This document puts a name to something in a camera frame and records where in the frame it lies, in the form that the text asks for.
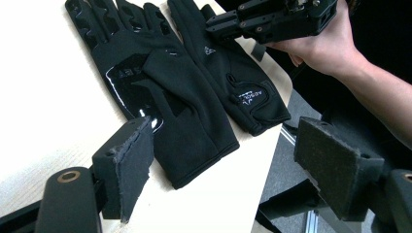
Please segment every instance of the black glove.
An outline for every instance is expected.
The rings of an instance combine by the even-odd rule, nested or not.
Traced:
[[[209,5],[202,13],[192,0],[168,0],[184,45],[205,74],[227,113],[256,136],[291,118],[276,87],[234,40],[218,45],[206,32],[206,19],[215,15]]]
[[[154,156],[175,188],[239,148],[215,92],[158,7],[88,3],[65,6],[125,116],[152,117]]]

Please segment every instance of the hand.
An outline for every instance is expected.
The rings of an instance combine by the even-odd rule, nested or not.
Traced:
[[[345,75],[364,61],[354,45],[345,0],[338,0],[336,16],[318,36],[268,43],[266,46],[287,52],[295,66],[305,62],[313,69],[334,77]]]

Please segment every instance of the person's arm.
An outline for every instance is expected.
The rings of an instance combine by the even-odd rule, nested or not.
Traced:
[[[320,35],[266,45],[287,52],[295,66],[305,62],[338,79],[412,149],[412,85],[371,64],[355,48],[344,0],[338,1],[336,17]]]

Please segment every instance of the table surface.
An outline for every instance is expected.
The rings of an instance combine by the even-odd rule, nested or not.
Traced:
[[[151,2],[168,14],[164,0]],[[223,12],[211,0],[196,1],[205,3]],[[89,167],[126,122],[63,0],[6,1],[3,9],[0,216],[40,200],[52,174]],[[248,52],[255,44],[238,42]],[[267,54],[259,65],[288,103],[292,83],[285,71]],[[130,222],[103,220],[104,232],[251,232],[281,125],[254,138],[231,124],[239,150],[178,190],[155,160]]]

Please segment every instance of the glove logo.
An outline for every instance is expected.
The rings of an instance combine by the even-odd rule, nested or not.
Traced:
[[[254,99],[260,95],[261,95],[261,90],[255,91],[255,92],[248,91],[246,93],[239,95],[238,97],[241,99],[243,105],[250,106],[253,103]]]
[[[213,52],[215,52],[215,50],[210,49],[210,48],[208,48],[208,47],[205,47],[205,53],[206,53],[206,55],[210,55],[210,54],[212,54]]]

